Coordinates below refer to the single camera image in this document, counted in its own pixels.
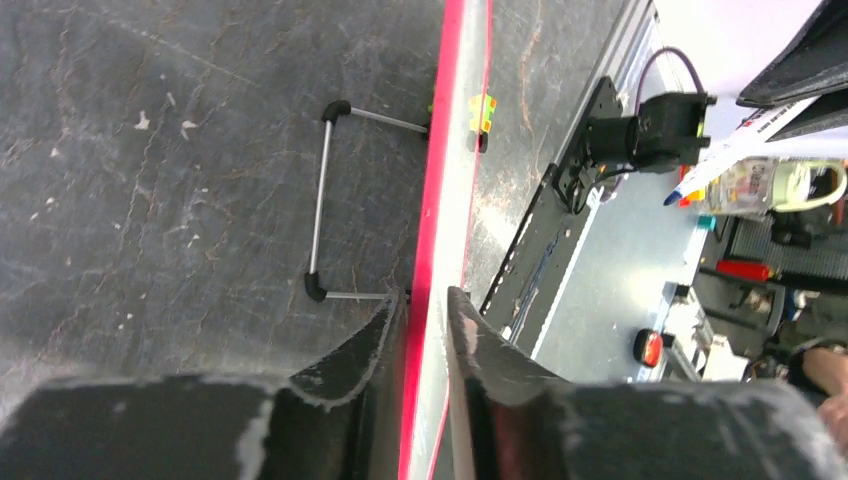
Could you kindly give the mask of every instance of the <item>concrete floor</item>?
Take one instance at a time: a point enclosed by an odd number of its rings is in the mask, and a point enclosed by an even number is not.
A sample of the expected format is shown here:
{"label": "concrete floor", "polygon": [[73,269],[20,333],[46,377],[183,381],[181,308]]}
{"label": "concrete floor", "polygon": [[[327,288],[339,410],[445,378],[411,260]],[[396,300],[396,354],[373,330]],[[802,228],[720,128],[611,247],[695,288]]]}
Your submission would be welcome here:
{"label": "concrete floor", "polygon": [[[474,295],[622,1],[495,2]],[[441,15],[399,0],[0,3],[0,418],[57,375],[291,373],[360,326],[372,305],[302,288],[318,118],[347,98],[425,122]],[[416,135],[340,122],[328,286],[408,284],[425,152]]]}

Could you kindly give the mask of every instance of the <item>red edge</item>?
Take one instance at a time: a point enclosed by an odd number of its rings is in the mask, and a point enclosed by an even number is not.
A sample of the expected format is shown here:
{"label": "red edge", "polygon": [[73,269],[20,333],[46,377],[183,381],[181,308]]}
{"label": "red edge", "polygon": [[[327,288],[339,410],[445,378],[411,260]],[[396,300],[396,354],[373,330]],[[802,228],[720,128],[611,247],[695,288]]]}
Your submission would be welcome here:
{"label": "red edge", "polygon": [[[407,328],[406,371],[403,389],[403,411],[401,418],[401,445],[398,459],[398,480],[408,480],[409,464],[412,458],[415,411],[418,404],[418,387],[421,377],[421,360],[424,347],[424,333],[427,325],[427,309],[430,299],[433,275],[433,254],[436,230],[439,219],[439,201],[442,194],[442,177],[445,170],[445,156],[449,130],[449,114],[445,105],[449,104],[456,80],[459,44],[465,1],[448,1],[442,24],[441,46],[439,48],[439,68],[436,76],[436,92],[433,99],[433,118],[430,130],[430,148],[427,153],[427,171],[424,180],[424,192],[421,200],[421,218],[419,221],[418,247],[415,255],[415,275],[412,281],[412,295],[409,307],[409,325]],[[487,93],[489,79],[489,59],[491,57],[491,19],[492,3],[486,1],[486,53],[484,59],[482,93]],[[481,102],[481,112],[485,102]],[[474,163],[475,175],[477,160]],[[427,478],[432,478],[438,457],[439,442],[444,431],[447,416],[448,396],[438,428],[434,455],[430,463]]]}

